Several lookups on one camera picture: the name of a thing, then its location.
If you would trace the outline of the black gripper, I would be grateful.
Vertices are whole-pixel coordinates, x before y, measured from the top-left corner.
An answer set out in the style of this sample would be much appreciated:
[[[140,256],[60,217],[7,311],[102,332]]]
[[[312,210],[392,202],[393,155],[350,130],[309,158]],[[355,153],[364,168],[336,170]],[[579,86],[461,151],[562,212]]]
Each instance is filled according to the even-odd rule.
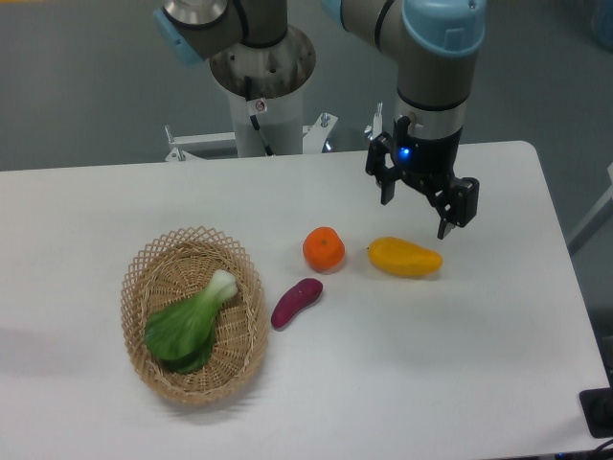
[[[455,176],[461,129],[441,139],[422,139],[409,132],[412,125],[407,116],[402,116],[394,123],[394,137],[387,132],[377,135],[369,144],[365,172],[375,178],[380,204],[387,205],[394,198],[400,170],[401,180],[424,193],[437,211],[437,238],[443,240],[453,229],[465,228],[476,216],[480,182],[473,177]],[[386,157],[391,154],[394,166],[388,167]]]

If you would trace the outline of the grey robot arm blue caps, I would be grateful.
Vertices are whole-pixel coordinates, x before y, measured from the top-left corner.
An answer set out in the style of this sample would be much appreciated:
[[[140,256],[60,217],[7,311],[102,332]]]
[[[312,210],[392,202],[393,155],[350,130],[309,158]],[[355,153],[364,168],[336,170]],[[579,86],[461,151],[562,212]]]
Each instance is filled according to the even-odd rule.
[[[440,216],[438,234],[476,215],[479,183],[454,163],[478,50],[482,1],[326,1],[326,14],[397,64],[391,132],[375,132],[366,173],[389,202],[398,182],[424,195]],[[207,62],[235,106],[242,157],[303,150],[302,90],[316,65],[308,36],[284,1],[167,1],[154,21],[176,56]]]

